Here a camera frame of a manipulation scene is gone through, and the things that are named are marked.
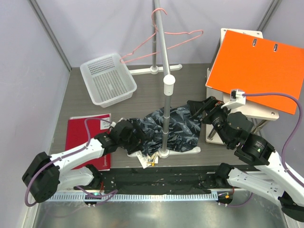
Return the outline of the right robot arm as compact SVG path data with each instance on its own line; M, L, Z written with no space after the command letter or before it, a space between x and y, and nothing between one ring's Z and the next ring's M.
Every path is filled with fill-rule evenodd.
M250 175L240 169L221 163L211 179L218 188L237 187L259 195L277 206L290 218L304 220L304 179L283 161L282 154L263 137L251 132L253 123L241 112L232 109L244 106L246 98L242 92L232 95L224 103L213 96L204 101L191 101L192 117L206 115L200 119L203 124L213 126L227 149L242 162L258 169L269 177L269 181Z

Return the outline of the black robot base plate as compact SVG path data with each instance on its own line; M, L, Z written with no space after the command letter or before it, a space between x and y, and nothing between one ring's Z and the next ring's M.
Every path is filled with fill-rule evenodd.
M207 194L215 189L231 189L226 180L217 179L219 166L115 168L101 171L101 179L85 190L104 190L130 195Z

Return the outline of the dark shark-print shorts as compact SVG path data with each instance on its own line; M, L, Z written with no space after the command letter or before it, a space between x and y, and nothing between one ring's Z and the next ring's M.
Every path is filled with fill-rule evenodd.
M130 118L144 133L144 141L137 146L125 147L129 154L141 151L144 155L153 155L162 148L163 108L158 109L144 118ZM170 110L167 149L185 152L197 146L202 114L192 117L190 107L186 104Z

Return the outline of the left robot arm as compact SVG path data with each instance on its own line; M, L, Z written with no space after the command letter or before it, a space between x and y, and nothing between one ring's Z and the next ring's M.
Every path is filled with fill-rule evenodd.
M143 149L149 140L136 122L120 120L112 123L110 130L70 150L48 155L41 152L35 156L22 176L26 185L25 204L32 207L50 199L57 191L69 188L95 190L101 186L100 171L87 162L115 152L118 148L128 153Z

